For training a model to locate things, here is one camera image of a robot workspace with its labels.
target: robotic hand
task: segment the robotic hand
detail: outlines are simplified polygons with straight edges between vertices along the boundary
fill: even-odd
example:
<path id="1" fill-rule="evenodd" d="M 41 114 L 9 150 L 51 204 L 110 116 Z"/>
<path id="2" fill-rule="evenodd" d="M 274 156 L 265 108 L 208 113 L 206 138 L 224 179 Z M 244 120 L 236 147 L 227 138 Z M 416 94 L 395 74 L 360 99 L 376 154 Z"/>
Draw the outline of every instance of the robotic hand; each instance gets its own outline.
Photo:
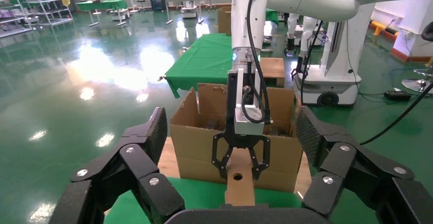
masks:
<path id="1" fill-rule="evenodd" d="M 284 49 L 284 55 L 286 56 L 288 52 L 293 51 L 293 55 L 296 55 L 297 49 L 295 46 L 295 30 L 298 23 L 299 14 L 292 13 L 288 16 L 287 20 L 287 43 Z"/>

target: wooden block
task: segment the wooden block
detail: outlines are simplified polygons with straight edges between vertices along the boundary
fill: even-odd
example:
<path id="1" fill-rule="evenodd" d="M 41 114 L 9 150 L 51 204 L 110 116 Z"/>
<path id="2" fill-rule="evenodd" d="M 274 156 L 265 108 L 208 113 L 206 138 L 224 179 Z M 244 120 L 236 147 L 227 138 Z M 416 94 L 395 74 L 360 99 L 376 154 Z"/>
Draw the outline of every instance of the wooden block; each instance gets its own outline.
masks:
<path id="1" fill-rule="evenodd" d="M 266 79 L 275 79 L 277 86 L 284 86 L 285 71 L 282 58 L 264 57 L 260 60 L 260 67 Z"/>
<path id="2" fill-rule="evenodd" d="M 254 206 L 254 181 L 252 162 L 246 148 L 234 148 L 227 163 L 226 204 Z"/>

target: box flap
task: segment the box flap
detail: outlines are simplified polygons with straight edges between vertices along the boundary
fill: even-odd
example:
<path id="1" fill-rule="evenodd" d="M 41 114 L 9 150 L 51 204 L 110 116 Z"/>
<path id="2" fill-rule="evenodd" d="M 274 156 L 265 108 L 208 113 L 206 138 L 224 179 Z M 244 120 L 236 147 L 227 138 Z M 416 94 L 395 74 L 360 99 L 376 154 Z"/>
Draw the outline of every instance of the box flap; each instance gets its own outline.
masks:
<path id="1" fill-rule="evenodd" d="M 269 97 L 269 109 L 271 110 L 271 119 L 290 123 L 293 111 L 293 102 L 295 99 L 295 91 L 292 89 L 272 87 L 268 87 L 267 90 Z"/>
<path id="2" fill-rule="evenodd" d="M 182 100 L 175 115 L 170 119 L 170 124 L 180 126 L 198 126 L 199 110 L 197 108 L 196 91 L 194 88 L 191 88 Z"/>
<path id="3" fill-rule="evenodd" d="M 199 111 L 207 114 L 226 114 L 227 86 L 198 84 Z"/>

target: power adapter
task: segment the power adapter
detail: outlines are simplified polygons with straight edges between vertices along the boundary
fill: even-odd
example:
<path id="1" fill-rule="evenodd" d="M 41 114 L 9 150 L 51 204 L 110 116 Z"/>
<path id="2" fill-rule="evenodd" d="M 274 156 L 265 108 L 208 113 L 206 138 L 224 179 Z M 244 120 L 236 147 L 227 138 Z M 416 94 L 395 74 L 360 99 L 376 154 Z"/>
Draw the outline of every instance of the power adapter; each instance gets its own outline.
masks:
<path id="1" fill-rule="evenodd" d="M 387 90 L 383 96 L 390 101 L 409 101 L 412 97 L 411 94 L 397 88 L 394 88 L 394 90 Z"/>

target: chair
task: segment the chair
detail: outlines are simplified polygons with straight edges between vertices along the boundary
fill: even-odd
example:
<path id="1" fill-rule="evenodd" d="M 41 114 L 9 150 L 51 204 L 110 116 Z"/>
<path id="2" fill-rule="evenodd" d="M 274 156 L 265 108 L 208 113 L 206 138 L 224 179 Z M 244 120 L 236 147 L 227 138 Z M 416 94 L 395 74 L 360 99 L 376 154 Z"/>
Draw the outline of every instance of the chair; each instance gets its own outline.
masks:
<path id="1" fill-rule="evenodd" d="M 145 6 L 143 5 L 143 3 L 145 3 L 146 1 L 137 1 L 137 2 L 141 4 L 140 11 L 143 10 L 143 12 L 146 12 Z"/>
<path id="2" fill-rule="evenodd" d="M 206 11 L 207 11 L 207 10 L 216 10 L 217 7 L 216 7 L 216 5 L 213 5 L 213 4 L 212 4 L 212 0 L 208 0 L 208 1 L 209 1 L 209 4 L 206 5 Z"/>

